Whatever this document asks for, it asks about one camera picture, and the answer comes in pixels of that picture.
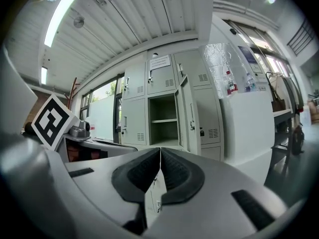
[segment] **ventilation slots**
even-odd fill
[[[138,133],[138,141],[144,141],[144,134]]]
[[[141,93],[143,91],[144,91],[144,87],[143,86],[138,87],[138,93]]]
[[[199,74],[198,77],[200,82],[208,81],[207,74]]]
[[[166,80],[165,81],[165,87],[174,86],[173,79]]]
[[[208,130],[209,138],[217,138],[218,137],[218,129],[209,129]]]

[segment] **black backpack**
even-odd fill
[[[303,133],[303,130],[301,126],[297,126],[293,132],[293,144],[292,144],[292,154],[293,155],[299,155],[303,151],[301,150],[301,147],[303,146],[305,139],[305,134]]]

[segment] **railing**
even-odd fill
[[[310,23],[305,19],[301,27],[288,42],[287,46],[289,46],[293,50],[294,54],[298,56],[298,54],[306,48],[314,37],[315,32]]]

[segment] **black vent slot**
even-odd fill
[[[78,176],[85,175],[88,173],[93,173],[93,172],[94,172],[94,170],[92,168],[84,168],[81,170],[69,172],[69,175],[71,178],[74,178],[74,177],[78,177]]]
[[[138,133],[138,141],[144,141],[144,134],[143,133]]]
[[[200,82],[208,81],[207,74],[199,74],[198,77]]]
[[[274,221],[274,218],[246,190],[232,192],[231,195],[256,229],[262,230]]]
[[[165,81],[165,87],[170,87],[170,86],[174,86],[174,81],[173,81],[173,79],[170,79],[170,80],[166,80],[166,81]]]
[[[144,91],[144,86],[138,87],[138,93],[142,93]]]
[[[208,137],[209,138],[217,138],[219,137],[219,134],[218,134],[218,129],[209,129],[208,130]]]

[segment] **open locker compartment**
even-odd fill
[[[174,95],[149,99],[150,144],[178,146],[177,115]]]
[[[178,146],[177,122],[151,123],[151,145]]]

